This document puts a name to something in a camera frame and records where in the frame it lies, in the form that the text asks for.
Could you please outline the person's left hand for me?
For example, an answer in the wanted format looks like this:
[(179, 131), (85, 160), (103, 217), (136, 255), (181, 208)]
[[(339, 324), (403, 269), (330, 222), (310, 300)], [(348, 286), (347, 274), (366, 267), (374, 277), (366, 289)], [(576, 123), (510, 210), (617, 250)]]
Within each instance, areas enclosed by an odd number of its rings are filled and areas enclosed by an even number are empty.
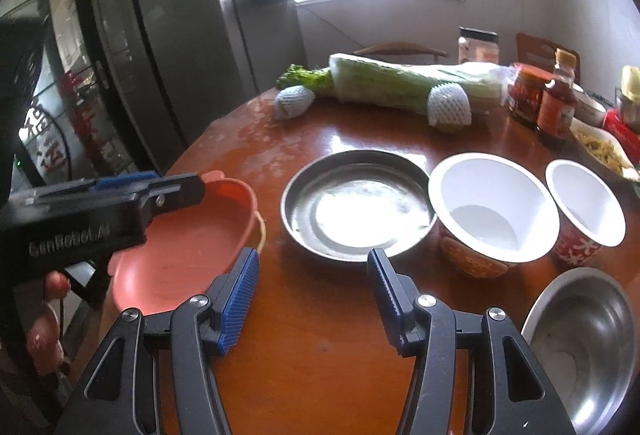
[(68, 292), (70, 281), (62, 273), (51, 271), (44, 277), (42, 312), (26, 335), (27, 353), (41, 377), (55, 373), (64, 361), (60, 319), (52, 302), (65, 299)]

